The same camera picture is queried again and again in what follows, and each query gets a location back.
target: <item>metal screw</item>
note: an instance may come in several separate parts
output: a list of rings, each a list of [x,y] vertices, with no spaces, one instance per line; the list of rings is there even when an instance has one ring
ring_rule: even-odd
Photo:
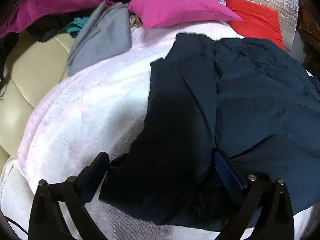
[[[67,178],[67,182],[74,182],[76,178],[76,176],[70,176],[69,178]]]
[[[283,180],[283,179],[278,179],[278,182],[279,182],[281,185],[284,185],[284,180]]]
[[[43,186],[46,183],[44,179],[39,180],[38,185]]]
[[[251,180],[251,181],[256,181],[257,177],[254,176],[253,174],[250,174],[250,175],[248,175],[248,179]]]

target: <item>beige leather chair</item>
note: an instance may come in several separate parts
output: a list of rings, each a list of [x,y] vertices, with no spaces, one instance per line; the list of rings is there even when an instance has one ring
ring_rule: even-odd
[[[11,73],[11,79],[1,91],[0,172],[10,155],[17,158],[32,111],[51,88],[68,76],[65,66],[73,40],[66,33],[40,43],[24,32],[7,57],[4,74]]]

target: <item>red folded fabric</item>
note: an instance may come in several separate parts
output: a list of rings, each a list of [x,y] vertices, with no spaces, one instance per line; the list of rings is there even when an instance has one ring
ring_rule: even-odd
[[[229,9],[242,21],[229,22],[236,33],[250,38],[269,39],[283,49],[278,12],[247,0],[226,0]]]

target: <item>magenta cushion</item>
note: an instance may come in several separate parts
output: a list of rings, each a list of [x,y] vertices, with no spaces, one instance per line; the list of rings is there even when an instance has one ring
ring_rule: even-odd
[[[128,9],[142,20],[144,29],[197,21],[241,21],[216,0],[131,0]]]

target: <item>gray fabric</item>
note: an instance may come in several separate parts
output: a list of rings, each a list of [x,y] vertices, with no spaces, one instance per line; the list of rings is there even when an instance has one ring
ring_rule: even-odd
[[[67,61],[69,76],[128,51],[132,46],[128,5],[120,2],[106,9],[102,2],[91,14],[71,48]]]

